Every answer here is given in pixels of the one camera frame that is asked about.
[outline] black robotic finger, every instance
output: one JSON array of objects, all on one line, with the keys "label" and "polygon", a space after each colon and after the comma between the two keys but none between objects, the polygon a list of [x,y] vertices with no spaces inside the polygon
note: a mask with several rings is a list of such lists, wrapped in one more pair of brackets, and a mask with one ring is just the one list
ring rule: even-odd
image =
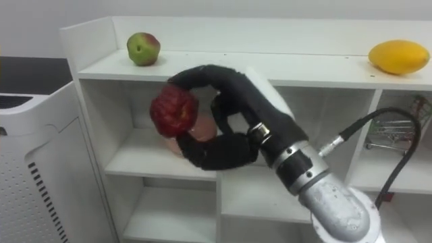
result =
[{"label": "black robotic finger", "polygon": [[221,92],[230,93],[232,91],[232,82],[235,82],[238,78],[246,78],[246,76],[228,67],[201,65],[172,76],[168,82],[185,90],[210,85]]},{"label": "black robotic finger", "polygon": [[185,133],[176,140],[183,156],[203,170],[238,168],[254,162],[258,155],[258,149],[250,146],[245,134],[223,134],[209,141],[199,142],[189,133]]}]

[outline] connector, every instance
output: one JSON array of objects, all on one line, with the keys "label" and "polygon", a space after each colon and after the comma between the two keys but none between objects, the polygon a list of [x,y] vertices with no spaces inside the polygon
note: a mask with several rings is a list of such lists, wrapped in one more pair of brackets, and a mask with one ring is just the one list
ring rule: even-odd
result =
[{"label": "connector", "polygon": [[324,145],[320,150],[318,155],[321,158],[328,156],[334,149],[336,149],[339,145],[344,143],[345,140],[341,136],[336,136],[330,143]]}]

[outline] black cable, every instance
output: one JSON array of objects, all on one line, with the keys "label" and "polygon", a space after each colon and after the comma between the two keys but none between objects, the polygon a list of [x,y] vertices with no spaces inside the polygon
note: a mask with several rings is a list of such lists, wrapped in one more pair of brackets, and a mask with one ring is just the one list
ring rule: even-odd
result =
[{"label": "black cable", "polygon": [[412,138],[412,142],[410,145],[410,148],[406,151],[405,155],[402,157],[400,162],[396,165],[390,176],[388,177],[387,181],[384,183],[384,186],[382,187],[381,191],[378,194],[378,197],[375,199],[375,206],[379,209],[381,204],[383,203],[384,196],[388,193],[390,187],[392,186],[394,180],[399,175],[399,173],[402,171],[406,163],[410,160],[412,154],[417,149],[417,146],[420,142],[421,137],[421,125],[415,116],[413,116],[411,113],[396,107],[388,107],[388,108],[382,108],[378,109],[365,117],[357,120],[354,122],[351,126],[347,127],[344,131],[339,133],[339,135],[347,141],[354,133],[356,133],[358,130],[360,130],[364,125],[366,125],[367,122],[371,121],[372,119],[376,118],[377,116],[383,114],[383,113],[397,113],[400,115],[403,115],[404,117],[408,118],[414,125],[414,137]]}]

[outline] white bookshelf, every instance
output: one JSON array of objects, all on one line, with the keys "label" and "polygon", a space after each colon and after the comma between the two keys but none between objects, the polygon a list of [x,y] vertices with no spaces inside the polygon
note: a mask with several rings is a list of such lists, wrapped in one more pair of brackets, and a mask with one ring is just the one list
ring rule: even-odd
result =
[{"label": "white bookshelf", "polygon": [[[432,22],[173,17],[107,17],[61,29],[121,243],[318,243],[308,210],[262,162],[215,173],[169,152],[149,119],[151,99],[187,68],[252,67],[277,88],[318,146],[378,107],[417,92],[432,95],[432,65],[391,76],[367,60],[370,48],[393,38],[432,50],[429,29]],[[128,59],[126,40],[135,32],[161,41],[155,65],[136,67]],[[397,95],[389,98],[392,92]],[[201,103],[210,96],[197,92]],[[401,155],[366,150],[368,129],[326,160],[347,184],[374,193]],[[394,200],[381,209],[388,242],[432,238],[431,138],[424,134],[391,188]]]}]

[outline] robotic arm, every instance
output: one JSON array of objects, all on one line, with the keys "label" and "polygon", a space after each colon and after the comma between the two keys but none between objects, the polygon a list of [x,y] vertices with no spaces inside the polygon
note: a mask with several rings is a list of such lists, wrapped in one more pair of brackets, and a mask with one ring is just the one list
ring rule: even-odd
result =
[{"label": "robotic arm", "polygon": [[[240,73],[204,65],[180,72],[169,82],[186,90],[211,85],[219,91],[211,110],[223,134],[208,142],[198,142],[189,133],[176,138],[195,166],[206,170],[241,167],[255,161],[260,151],[287,190],[311,211],[322,241],[385,242],[374,203],[345,186],[323,160],[344,139],[338,136],[317,152],[268,80],[252,69]],[[227,117],[235,113],[241,113],[250,126],[246,134],[235,133],[228,124]]]}]

